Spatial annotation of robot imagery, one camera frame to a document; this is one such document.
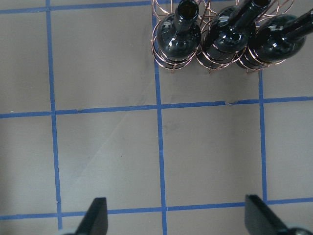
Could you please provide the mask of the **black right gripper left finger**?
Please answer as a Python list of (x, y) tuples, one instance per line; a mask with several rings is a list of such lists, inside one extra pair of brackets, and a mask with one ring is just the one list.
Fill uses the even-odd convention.
[(79, 224), (76, 235), (106, 235), (108, 231), (107, 200), (95, 198)]

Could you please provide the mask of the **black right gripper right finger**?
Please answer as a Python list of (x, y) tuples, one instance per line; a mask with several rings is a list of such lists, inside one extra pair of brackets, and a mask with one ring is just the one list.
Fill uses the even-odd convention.
[(245, 227), (250, 235), (287, 235), (288, 227), (258, 195), (245, 197)]

